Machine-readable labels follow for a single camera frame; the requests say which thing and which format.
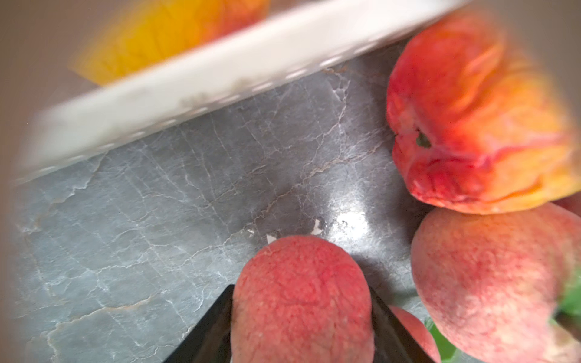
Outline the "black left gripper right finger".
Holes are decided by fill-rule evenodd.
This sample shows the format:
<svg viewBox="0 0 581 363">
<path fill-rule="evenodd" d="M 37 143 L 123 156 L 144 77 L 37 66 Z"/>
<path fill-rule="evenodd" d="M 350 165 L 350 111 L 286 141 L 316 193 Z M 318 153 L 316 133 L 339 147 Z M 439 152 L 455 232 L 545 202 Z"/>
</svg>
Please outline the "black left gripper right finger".
<svg viewBox="0 0 581 363">
<path fill-rule="evenodd" d="M 434 363 L 379 294 L 369 288 L 375 333 L 373 363 Z"/>
</svg>

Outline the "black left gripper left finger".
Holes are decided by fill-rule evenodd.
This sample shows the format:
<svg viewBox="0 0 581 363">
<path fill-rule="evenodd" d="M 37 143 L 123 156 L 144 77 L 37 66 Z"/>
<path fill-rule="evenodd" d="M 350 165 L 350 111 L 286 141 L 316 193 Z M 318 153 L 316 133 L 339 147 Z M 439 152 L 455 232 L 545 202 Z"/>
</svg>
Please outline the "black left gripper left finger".
<svg viewBox="0 0 581 363">
<path fill-rule="evenodd" d="M 234 284 L 225 288 L 163 363 L 231 362 L 231 311 L 234 288 Z"/>
</svg>

